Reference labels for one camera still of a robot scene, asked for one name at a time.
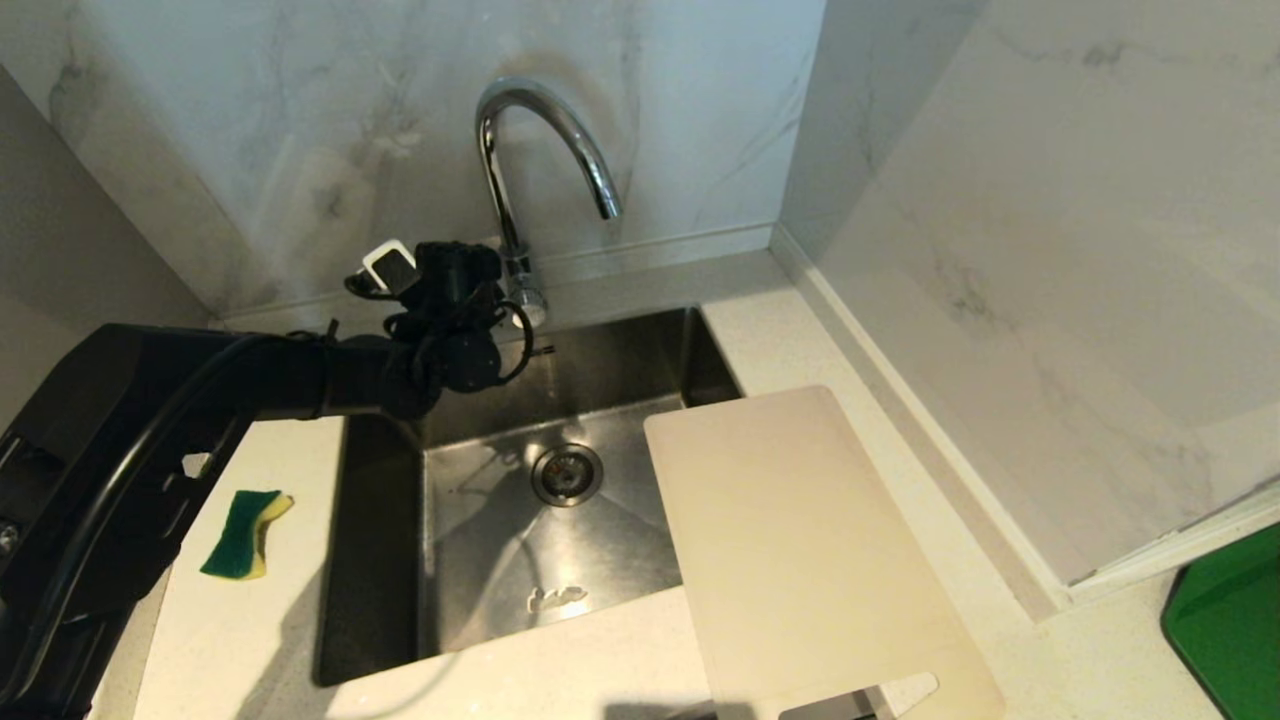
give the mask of green mat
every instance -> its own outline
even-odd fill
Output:
[[[1160,624],[1228,720],[1280,719],[1280,525],[1188,565]]]

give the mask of white countertop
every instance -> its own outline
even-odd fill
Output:
[[[1219,717],[1160,633],[1171,577],[1041,624],[1027,618],[767,252],[548,295],[557,310],[584,309],[566,324],[700,302],[748,395],[829,387],[983,651],[1009,719]],[[173,568],[137,719],[657,719],[709,696],[684,588],[338,688],[315,687],[312,651],[340,428],[340,420],[328,419],[260,423],[250,430]],[[201,575],[197,569],[241,488],[279,488],[297,501],[270,529],[268,574],[248,583]]]

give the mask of green object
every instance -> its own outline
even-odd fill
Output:
[[[251,580],[266,574],[266,527],[293,507],[293,498],[280,491],[236,491],[227,512],[223,537],[218,539],[200,571],[215,578]]]
[[[1187,566],[1161,628],[1228,720],[1280,717],[1280,525]]]

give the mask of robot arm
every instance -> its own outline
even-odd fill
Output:
[[[499,375],[490,332],[512,306],[497,254],[426,243],[415,255],[412,272],[384,269],[390,287],[372,269],[348,278],[404,305],[390,337],[105,325],[54,368],[0,436],[0,719],[88,712],[133,606],[250,424],[419,419],[444,388],[476,392],[524,369],[529,323],[524,360]]]

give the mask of sponge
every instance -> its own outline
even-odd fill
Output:
[[[265,575],[262,544],[266,542],[266,527],[289,507],[293,507],[293,498],[278,489],[236,491],[223,537],[200,571],[229,580],[252,580]]]

